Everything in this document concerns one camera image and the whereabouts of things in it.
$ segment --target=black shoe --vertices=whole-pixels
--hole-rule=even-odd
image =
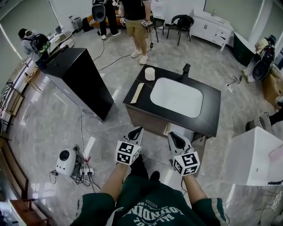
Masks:
[[[150,181],[159,181],[159,179],[160,179],[160,172],[158,172],[158,171],[154,171],[153,173],[152,173],[152,175],[150,176]]]

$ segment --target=shirt sleeve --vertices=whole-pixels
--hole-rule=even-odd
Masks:
[[[222,199],[202,199],[192,205],[192,210],[207,226],[226,226]]]
[[[114,210],[115,202],[109,194],[84,195],[78,200],[76,219],[71,226],[105,226]]]

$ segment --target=black faucet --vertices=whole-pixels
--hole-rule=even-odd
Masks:
[[[190,71],[190,64],[186,64],[185,67],[183,68],[183,74],[180,78],[180,83],[183,82],[188,76],[189,76],[189,71]]]

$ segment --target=white sideboard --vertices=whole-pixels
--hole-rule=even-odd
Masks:
[[[203,38],[221,46],[222,51],[231,32],[233,32],[233,27],[230,25],[229,21],[217,16],[212,16],[208,12],[196,10],[193,12],[193,18],[195,23],[191,27],[191,35]]]

